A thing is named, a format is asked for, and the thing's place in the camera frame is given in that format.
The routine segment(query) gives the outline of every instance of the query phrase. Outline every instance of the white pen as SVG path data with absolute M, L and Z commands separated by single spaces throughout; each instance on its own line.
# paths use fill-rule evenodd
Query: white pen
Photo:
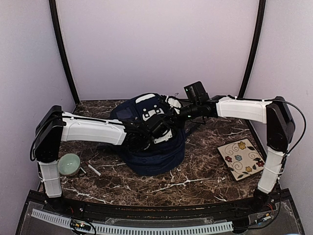
M 101 173 L 99 171 L 97 171 L 95 168 L 93 168 L 90 164 L 86 163 L 86 165 L 94 172 L 96 173 L 98 176 L 101 176 Z

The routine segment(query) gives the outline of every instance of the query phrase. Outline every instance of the marker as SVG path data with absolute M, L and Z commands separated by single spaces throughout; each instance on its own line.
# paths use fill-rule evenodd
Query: marker
M 84 174 L 87 174 L 87 172 L 82 167 L 80 167 L 80 169 L 83 171 Z
M 97 171 L 95 168 L 93 168 L 90 164 L 86 163 L 85 164 L 94 172 L 96 173 L 98 176 L 101 176 L 101 173 L 99 171 Z

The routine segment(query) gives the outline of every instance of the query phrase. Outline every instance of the flower pattern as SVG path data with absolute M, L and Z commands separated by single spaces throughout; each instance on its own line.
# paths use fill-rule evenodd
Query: flower pattern
M 242 156 L 240 156 L 240 155 L 236 155 L 235 158 L 236 158 L 236 160 L 239 161 L 239 162 L 243 159 Z
M 228 161 L 229 163 L 233 162 L 233 160 L 232 160 L 232 158 L 230 156 L 225 157 L 225 160 Z
M 240 143 L 238 143 L 238 146 L 241 150 L 244 150 L 246 148 L 246 144 L 242 141 L 240 141 Z
M 264 162 L 263 162 L 263 161 L 258 161 L 256 164 L 257 164 L 259 167 L 263 167 L 263 166 L 264 166 Z
M 252 168 L 249 167 L 249 166 L 247 166 L 247 167 L 246 167 L 246 172 L 251 172 L 251 171 L 252 171 Z

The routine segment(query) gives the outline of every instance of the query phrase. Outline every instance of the black frame pole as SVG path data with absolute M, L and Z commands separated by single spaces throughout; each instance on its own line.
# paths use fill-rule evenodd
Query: black frame pole
M 265 12 L 265 5 L 266 5 L 266 0 L 260 0 L 259 1 L 259 9 L 258 9 L 258 15 L 256 18 L 256 24 L 255 24 L 255 29 L 254 29 L 254 35 L 253 35 L 250 55 L 248 58 L 248 62 L 246 65 L 246 71 L 245 71 L 244 78 L 243 78 L 243 81 L 242 81 L 242 84 L 241 84 L 241 87 L 239 90 L 239 94 L 238 94 L 238 97 L 240 97 L 240 98 L 243 98 L 245 95 L 246 88 L 248 86 L 250 75 L 252 72 L 252 67 L 254 64 L 254 59 L 255 59 L 255 55 L 256 55 L 256 51 L 258 48 L 260 35 L 261 35 L 263 17 L 264 17 L 264 12 Z
M 58 44 L 59 53 L 60 53 L 60 57 L 62 60 L 64 72 L 65 72 L 65 75 L 67 77 L 67 82 L 68 82 L 70 91 L 72 93 L 74 102 L 76 105 L 78 105 L 80 100 L 79 100 L 78 93 L 77 93 L 77 90 L 76 90 L 76 87 L 74 84 L 72 73 L 70 72 L 70 68 L 69 68 L 69 64 L 68 64 L 68 60 L 67 60 L 67 54 L 65 52 L 65 47 L 64 47 L 60 23 L 59 23 L 57 5 L 56 5 L 55 0 L 49 0 L 49 4 L 50 4 L 50 12 L 51 12 L 51 18 L 52 18 L 55 38 L 57 40 L 57 44 Z

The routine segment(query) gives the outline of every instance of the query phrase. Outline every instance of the black mount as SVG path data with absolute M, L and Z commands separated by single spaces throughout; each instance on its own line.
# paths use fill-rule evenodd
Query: black mount
M 39 162 L 50 163 L 59 159 L 63 132 L 62 108 L 53 106 L 36 127 L 35 156 Z

